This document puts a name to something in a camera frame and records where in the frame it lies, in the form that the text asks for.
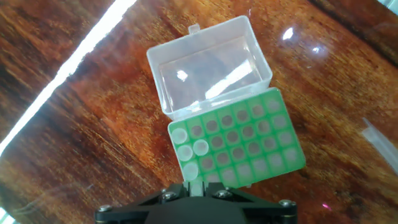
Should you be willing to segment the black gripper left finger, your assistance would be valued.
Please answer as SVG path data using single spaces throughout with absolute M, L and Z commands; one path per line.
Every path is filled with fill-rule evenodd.
M 149 213 L 159 205 L 189 196 L 189 183 L 171 184 L 136 202 L 120 207 L 102 205 L 94 213 L 95 224 L 145 223 Z

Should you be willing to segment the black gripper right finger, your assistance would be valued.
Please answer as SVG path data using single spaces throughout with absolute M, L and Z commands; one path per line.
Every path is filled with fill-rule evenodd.
M 241 190 L 224 186 L 221 182 L 204 182 L 203 195 L 226 205 L 216 206 L 216 212 L 226 212 L 222 220 L 232 223 L 297 224 L 297 204 L 283 199 L 268 202 Z

